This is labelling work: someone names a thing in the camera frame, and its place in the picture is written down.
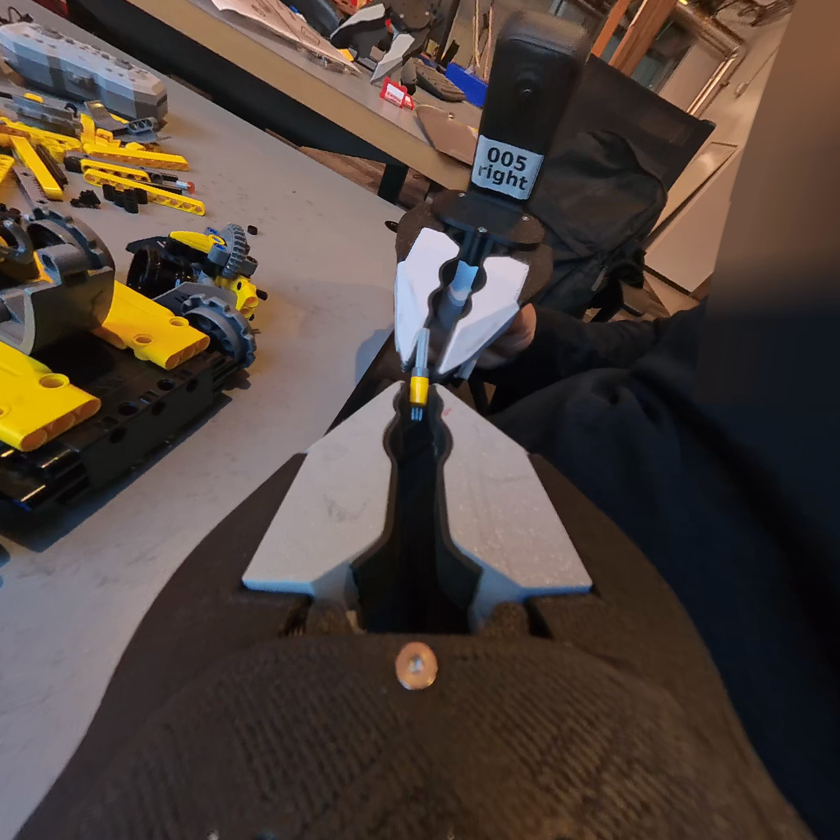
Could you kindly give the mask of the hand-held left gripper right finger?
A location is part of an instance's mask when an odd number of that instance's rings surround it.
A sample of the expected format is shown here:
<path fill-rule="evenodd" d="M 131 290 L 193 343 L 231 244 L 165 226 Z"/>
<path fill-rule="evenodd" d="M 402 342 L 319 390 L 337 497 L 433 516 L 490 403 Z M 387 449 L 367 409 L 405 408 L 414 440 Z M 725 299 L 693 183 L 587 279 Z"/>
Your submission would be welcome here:
<path fill-rule="evenodd" d="M 432 388 L 437 578 L 469 625 L 501 603 L 590 593 L 593 582 L 529 453 Z"/>

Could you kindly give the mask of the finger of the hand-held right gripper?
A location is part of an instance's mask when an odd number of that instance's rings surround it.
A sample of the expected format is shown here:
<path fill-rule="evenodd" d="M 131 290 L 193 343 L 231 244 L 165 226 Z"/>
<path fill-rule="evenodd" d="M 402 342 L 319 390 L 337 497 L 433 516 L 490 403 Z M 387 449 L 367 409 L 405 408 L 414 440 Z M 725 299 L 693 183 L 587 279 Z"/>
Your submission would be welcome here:
<path fill-rule="evenodd" d="M 477 359 L 509 326 L 520 309 L 519 298 L 529 264 L 509 256 L 489 256 L 482 268 L 485 283 L 473 290 L 448 331 L 436 365 L 435 377 L 443 378 Z"/>
<path fill-rule="evenodd" d="M 395 273 L 395 348 L 403 369 L 414 358 L 418 335 L 430 318 L 430 299 L 441 286 L 440 272 L 456 260 L 459 245 L 446 233 L 421 229 Z"/>

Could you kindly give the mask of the grey toy axle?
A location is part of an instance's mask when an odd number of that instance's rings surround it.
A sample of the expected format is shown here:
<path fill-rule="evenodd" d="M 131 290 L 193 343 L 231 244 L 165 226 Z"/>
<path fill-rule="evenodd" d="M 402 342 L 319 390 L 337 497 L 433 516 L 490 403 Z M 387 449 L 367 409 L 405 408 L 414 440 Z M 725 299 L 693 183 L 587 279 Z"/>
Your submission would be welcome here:
<path fill-rule="evenodd" d="M 415 366 L 427 367 L 428 368 L 428 352 L 429 352 L 429 340 L 430 340 L 430 330 L 428 328 L 422 328 L 419 330 L 416 339 L 416 351 L 414 357 L 414 364 Z M 414 423 L 419 423 L 425 413 L 425 409 L 412 409 L 411 407 L 411 420 Z"/>

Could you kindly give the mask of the person's right forearm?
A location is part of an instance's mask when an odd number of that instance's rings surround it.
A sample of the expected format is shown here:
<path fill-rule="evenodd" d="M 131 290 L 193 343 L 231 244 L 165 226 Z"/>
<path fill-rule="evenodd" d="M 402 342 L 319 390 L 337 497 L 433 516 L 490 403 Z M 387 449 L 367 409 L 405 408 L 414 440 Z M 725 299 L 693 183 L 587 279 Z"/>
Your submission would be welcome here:
<path fill-rule="evenodd" d="M 680 391 L 695 383 L 706 301 L 654 321 L 583 322 L 542 307 L 535 312 L 534 336 L 517 359 L 524 394 L 609 371 Z"/>

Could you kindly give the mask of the person's right hand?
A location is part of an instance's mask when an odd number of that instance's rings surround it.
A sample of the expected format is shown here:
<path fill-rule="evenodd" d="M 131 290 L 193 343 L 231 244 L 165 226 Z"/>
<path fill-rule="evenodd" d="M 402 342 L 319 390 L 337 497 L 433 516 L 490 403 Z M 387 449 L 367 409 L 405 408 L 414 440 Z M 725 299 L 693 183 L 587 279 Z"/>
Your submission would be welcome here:
<path fill-rule="evenodd" d="M 537 328 L 537 312 L 529 303 L 521 308 L 500 334 L 480 353 L 476 368 L 492 371 L 517 358 L 532 343 Z"/>

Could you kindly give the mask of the black backpack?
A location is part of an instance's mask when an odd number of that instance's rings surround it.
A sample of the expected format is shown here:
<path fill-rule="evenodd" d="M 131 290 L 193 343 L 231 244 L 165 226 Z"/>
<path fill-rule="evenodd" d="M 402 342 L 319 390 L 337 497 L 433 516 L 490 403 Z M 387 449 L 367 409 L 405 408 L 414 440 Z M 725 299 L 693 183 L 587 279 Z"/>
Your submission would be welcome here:
<path fill-rule="evenodd" d="M 580 132 L 542 164 L 527 209 L 552 251 L 552 276 L 532 303 L 581 319 L 620 306 L 644 286 L 643 247 L 667 192 L 633 146 L 609 131 Z"/>

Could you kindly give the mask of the black office chair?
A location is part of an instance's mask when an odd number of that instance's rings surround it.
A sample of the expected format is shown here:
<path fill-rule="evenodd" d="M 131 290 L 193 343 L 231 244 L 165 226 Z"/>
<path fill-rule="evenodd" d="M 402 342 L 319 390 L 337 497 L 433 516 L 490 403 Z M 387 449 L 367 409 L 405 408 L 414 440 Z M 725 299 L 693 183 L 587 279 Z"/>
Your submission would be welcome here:
<path fill-rule="evenodd" d="M 617 133 L 633 146 L 643 166 L 663 183 L 668 199 L 669 188 L 713 128 L 712 122 L 690 116 L 601 59 L 592 57 L 584 65 L 581 81 L 548 158 L 577 133 Z M 645 251 L 652 232 L 644 241 Z M 621 305 L 598 309 L 595 319 L 608 320 Z"/>

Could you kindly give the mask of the idle black grey gripper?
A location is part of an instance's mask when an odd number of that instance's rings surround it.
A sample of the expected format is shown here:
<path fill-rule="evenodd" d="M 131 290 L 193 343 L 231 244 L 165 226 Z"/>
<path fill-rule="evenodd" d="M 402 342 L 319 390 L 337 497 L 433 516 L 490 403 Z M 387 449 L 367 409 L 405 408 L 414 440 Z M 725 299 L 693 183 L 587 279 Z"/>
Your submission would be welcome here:
<path fill-rule="evenodd" d="M 400 70 L 426 47 L 445 20 L 448 2 L 370 2 L 345 19 L 329 37 L 336 49 L 349 49 L 370 69 L 371 82 Z"/>

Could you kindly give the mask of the grey table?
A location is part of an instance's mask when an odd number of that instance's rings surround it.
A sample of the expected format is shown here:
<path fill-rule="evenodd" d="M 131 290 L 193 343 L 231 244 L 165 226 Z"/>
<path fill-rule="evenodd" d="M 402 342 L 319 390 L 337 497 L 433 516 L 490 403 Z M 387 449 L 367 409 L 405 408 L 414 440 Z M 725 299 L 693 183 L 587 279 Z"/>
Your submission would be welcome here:
<path fill-rule="evenodd" d="M 295 145 L 385 164 L 379 194 L 395 203 L 413 169 L 464 190 L 470 166 L 425 136 L 417 112 L 382 100 L 362 72 L 331 70 L 210 2 L 122 2 L 126 39 L 149 64 Z"/>

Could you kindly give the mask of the person's dark clothing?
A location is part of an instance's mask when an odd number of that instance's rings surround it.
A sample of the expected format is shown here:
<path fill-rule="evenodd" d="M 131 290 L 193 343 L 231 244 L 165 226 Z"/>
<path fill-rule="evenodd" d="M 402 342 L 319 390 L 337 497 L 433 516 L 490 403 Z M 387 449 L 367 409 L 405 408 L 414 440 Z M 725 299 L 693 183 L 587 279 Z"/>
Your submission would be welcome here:
<path fill-rule="evenodd" d="M 706 314 L 688 391 L 609 371 L 524 394 L 518 357 L 486 373 L 491 422 L 652 561 L 785 798 L 838 838 L 838 308 Z"/>

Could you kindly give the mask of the yellow toy vehicle model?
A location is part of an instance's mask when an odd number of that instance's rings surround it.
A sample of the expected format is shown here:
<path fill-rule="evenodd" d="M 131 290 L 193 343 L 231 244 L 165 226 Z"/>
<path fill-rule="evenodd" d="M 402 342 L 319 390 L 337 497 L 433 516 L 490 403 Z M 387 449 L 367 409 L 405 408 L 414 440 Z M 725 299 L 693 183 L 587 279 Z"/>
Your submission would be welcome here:
<path fill-rule="evenodd" d="M 121 478 L 255 360 L 228 291 L 148 298 L 77 218 L 2 205 L 1 268 L 2 508 L 68 505 Z"/>

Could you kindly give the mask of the toy wheel gear subassembly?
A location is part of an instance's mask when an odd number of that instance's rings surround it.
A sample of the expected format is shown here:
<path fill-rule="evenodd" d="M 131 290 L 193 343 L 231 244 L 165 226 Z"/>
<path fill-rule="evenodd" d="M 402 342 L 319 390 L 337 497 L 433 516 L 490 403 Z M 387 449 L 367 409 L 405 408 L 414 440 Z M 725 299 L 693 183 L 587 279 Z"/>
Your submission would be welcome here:
<path fill-rule="evenodd" d="M 188 282 L 225 289 L 236 309 L 249 321 L 268 293 L 257 287 L 253 276 L 258 261 L 250 255 L 249 233 L 228 224 L 202 233 L 178 230 L 166 236 L 135 240 L 126 249 L 132 255 L 127 285 L 147 298 L 181 287 Z"/>

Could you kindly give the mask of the white paper sheet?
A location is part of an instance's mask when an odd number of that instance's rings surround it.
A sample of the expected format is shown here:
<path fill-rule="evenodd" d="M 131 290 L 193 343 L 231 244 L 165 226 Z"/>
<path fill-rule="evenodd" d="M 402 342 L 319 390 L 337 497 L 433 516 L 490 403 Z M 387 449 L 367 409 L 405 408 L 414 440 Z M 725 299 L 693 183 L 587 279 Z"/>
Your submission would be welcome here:
<path fill-rule="evenodd" d="M 211 4 L 221 13 L 248 20 L 330 69 L 359 73 L 347 50 L 334 47 L 328 36 L 321 35 L 305 17 L 280 1 L 212 1 Z"/>

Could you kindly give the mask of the pile of loose toy pieces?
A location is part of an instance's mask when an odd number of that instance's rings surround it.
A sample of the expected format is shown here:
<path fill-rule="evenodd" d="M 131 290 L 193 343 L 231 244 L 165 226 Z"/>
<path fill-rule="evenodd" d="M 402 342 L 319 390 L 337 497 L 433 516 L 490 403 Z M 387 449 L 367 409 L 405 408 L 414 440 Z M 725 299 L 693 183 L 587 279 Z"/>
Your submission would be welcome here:
<path fill-rule="evenodd" d="M 76 106 L 3 86 L 2 181 L 15 181 L 33 208 L 97 208 L 100 190 L 128 213 L 152 204 L 203 217 L 189 162 L 159 148 L 158 128 L 155 119 L 121 118 L 100 101 Z"/>

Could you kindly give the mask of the grey toy battery box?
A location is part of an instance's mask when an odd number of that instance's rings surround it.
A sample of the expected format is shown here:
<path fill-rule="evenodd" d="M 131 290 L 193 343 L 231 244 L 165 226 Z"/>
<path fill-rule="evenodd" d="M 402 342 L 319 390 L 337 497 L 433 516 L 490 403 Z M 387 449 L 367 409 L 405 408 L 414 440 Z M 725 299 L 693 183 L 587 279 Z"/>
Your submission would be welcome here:
<path fill-rule="evenodd" d="M 35 88 L 79 102 L 99 101 L 126 119 L 163 121 L 163 81 L 129 60 L 36 23 L 1 27 L 8 65 Z"/>

